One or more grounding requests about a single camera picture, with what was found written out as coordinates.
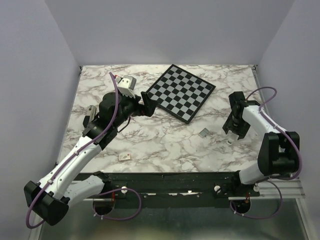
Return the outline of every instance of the small white block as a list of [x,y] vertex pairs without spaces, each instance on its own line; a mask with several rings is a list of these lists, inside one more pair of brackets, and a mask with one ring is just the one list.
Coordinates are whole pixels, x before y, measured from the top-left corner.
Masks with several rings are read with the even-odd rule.
[[127,160],[131,160],[130,153],[123,152],[119,154],[119,161],[127,161]]

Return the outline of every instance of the black square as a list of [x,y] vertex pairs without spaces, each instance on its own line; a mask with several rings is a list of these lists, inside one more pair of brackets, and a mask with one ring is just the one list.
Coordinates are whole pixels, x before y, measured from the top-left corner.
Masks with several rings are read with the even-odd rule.
[[176,100],[177,102],[179,102],[179,101],[180,101],[180,99],[181,99],[181,97],[179,97],[179,96],[175,96],[173,99],[174,99],[174,100]]
[[200,102],[198,102],[197,100],[195,100],[195,101],[193,102],[193,105],[195,105],[196,107],[198,107],[198,106],[200,105]]
[[169,97],[169,96],[167,96],[166,99],[165,99],[165,101],[168,102],[168,103],[170,103],[170,102],[172,101],[172,98]]
[[198,95],[195,94],[195,93],[192,93],[191,97],[192,97],[193,99],[196,99],[196,98],[198,97]]
[[180,102],[178,102],[176,105],[175,105],[178,109],[182,108],[182,104]]
[[190,108],[191,103],[190,103],[190,102],[188,102],[188,101],[186,101],[184,105],[185,105],[187,108]]
[[174,108],[174,106],[169,103],[168,106],[166,106],[166,108],[169,110],[172,110]]
[[183,98],[184,100],[188,100],[188,99],[189,99],[189,96],[188,96],[188,95],[183,95],[182,98]]
[[156,95],[156,96],[160,97],[160,96],[162,95],[162,92],[157,91],[154,95]]
[[170,94],[170,91],[169,90],[165,90],[163,94],[168,96]]
[[172,93],[175,94],[175,95],[177,95],[177,94],[179,93],[179,90],[178,90],[178,89],[173,89],[173,90],[172,90]]
[[186,93],[188,90],[187,89],[185,89],[184,87],[180,90],[180,92],[182,92],[182,93]]
[[193,87],[193,86],[191,86],[190,88],[189,88],[189,91],[191,91],[191,92],[194,92],[196,89]]
[[188,110],[186,111],[186,114],[189,114],[190,116],[191,116],[193,113],[194,113],[194,111],[192,111],[191,109],[188,109]]
[[184,111],[178,111],[178,113],[177,113],[180,117],[182,117],[184,114],[185,114],[185,112]]
[[207,95],[206,95],[204,92],[201,92],[201,93],[199,94],[199,96],[202,97],[202,98],[205,98]]

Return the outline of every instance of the small cube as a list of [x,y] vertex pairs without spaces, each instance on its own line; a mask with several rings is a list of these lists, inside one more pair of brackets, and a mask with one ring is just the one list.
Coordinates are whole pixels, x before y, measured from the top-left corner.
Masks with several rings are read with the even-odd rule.
[[123,152],[119,154],[119,161],[127,161],[127,160],[131,160],[130,153]]
[[199,132],[199,136],[204,138],[209,133],[209,130],[204,128],[201,132]]

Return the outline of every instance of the black metal frame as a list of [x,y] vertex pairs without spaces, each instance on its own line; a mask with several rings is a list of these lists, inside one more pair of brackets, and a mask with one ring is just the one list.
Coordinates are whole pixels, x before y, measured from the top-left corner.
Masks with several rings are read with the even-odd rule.
[[[91,173],[80,173],[76,181],[83,181]],[[102,173],[100,177],[105,186],[102,192],[121,187],[134,189],[142,199],[142,208],[228,208],[229,197],[259,196],[253,190],[254,185],[240,183],[239,172],[172,172],[172,173]],[[99,198],[110,201],[94,201],[96,207],[108,207],[114,203],[112,194]],[[138,205],[137,196],[128,191],[115,193],[115,208],[135,209]]]

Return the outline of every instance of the black plastic part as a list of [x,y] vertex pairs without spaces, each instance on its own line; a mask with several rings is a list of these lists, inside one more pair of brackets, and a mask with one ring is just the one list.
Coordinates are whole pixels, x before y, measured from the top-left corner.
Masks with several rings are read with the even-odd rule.
[[[300,148],[300,137],[296,132],[286,132],[295,145]],[[272,174],[290,174],[299,169],[299,158],[290,142],[281,133],[264,134],[257,158],[258,167],[265,176]]]
[[245,200],[236,200],[232,201],[233,202],[233,209],[239,213],[239,214],[245,214],[249,212],[250,207],[251,207],[251,201],[248,200],[247,202]]
[[[258,192],[253,191],[254,185],[240,183],[238,171],[103,174],[107,182],[102,192],[123,186],[134,189],[142,199],[143,208],[228,208],[229,197],[246,197],[247,192],[250,196],[259,196]],[[75,180],[82,181],[89,176],[89,173],[80,173]],[[215,186],[220,186],[221,191],[215,192]],[[188,191],[197,194],[181,194]],[[111,194],[101,198],[111,198]],[[125,194],[116,192],[115,202],[115,208],[119,209],[136,209],[139,204],[137,196],[130,191]],[[109,202],[97,201],[95,204],[99,207],[110,206]]]
[[242,118],[244,108],[252,105],[260,106],[260,104],[255,100],[247,101],[242,91],[235,91],[234,93],[231,93],[229,95],[229,102],[231,113],[225,121],[222,129],[225,134],[232,131],[234,134],[239,136],[238,140],[240,140],[246,136],[250,128],[250,124]]
[[[40,192],[41,188],[32,181],[24,186],[24,195],[27,206],[30,207],[32,201]],[[67,214],[69,198],[63,197],[58,200],[49,193],[43,192],[33,207],[33,211],[44,219],[49,225],[56,225]]]
[[[141,97],[135,98],[119,94],[118,111],[111,128],[95,141],[101,149],[105,147],[117,136],[117,128],[124,123],[130,116],[148,116],[151,117],[157,107],[157,102],[151,100],[145,92],[141,92],[144,104],[139,104]],[[108,126],[112,119],[116,105],[116,94],[114,92],[107,93],[103,96],[102,102],[99,104],[99,113],[90,122],[87,128],[82,132],[83,136],[91,139],[100,135]]]

